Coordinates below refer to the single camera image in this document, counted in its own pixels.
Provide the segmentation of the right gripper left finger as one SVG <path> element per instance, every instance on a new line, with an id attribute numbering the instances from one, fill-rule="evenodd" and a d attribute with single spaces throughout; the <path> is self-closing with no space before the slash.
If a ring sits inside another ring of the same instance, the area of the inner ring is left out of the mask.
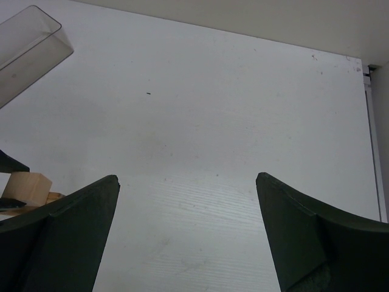
<path id="1" fill-rule="evenodd" d="M 1 291 L 92 291 L 115 214 L 118 177 L 1 221 Z"/>

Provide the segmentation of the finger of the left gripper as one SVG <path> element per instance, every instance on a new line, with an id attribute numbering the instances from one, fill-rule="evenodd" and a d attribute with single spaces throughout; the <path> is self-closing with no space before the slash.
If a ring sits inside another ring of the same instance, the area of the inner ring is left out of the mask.
<path id="1" fill-rule="evenodd" d="M 0 198 L 0 212 L 23 208 L 26 204 L 13 198 Z"/>
<path id="2" fill-rule="evenodd" d="M 0 172 L 30 172 L 30 168 L 0 150 Z"/>

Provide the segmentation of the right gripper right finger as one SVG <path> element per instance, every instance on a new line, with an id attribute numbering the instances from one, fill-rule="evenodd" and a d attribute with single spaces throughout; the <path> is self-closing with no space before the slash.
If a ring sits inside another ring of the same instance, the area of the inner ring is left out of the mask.
<path id="1" fill-rule="evenodd" d="M 388 291 L 388 224 L 328 205 L 265 172 L 256 189 L 281 291 Z"/>

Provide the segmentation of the small light wood cube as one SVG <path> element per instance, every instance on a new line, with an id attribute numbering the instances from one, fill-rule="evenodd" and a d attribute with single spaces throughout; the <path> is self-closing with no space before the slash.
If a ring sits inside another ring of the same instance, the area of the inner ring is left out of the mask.
<path id="1" fill-rule="evenodd" d="M 27 206 L 40 207 L 45 205 L 51 187 L 52 181 L 41 173 L 14 172 L 10 175 L 2 197 L 21 201 Z"/>

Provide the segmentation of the clear plastic box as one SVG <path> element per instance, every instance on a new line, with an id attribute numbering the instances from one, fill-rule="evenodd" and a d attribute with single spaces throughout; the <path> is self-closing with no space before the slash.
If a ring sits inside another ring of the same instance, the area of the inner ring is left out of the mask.
<path id="1" fill-rule="evenodd" d="M 1 23 L 1 107 L 72 55 L 63 26 L 36 5 Z"/>

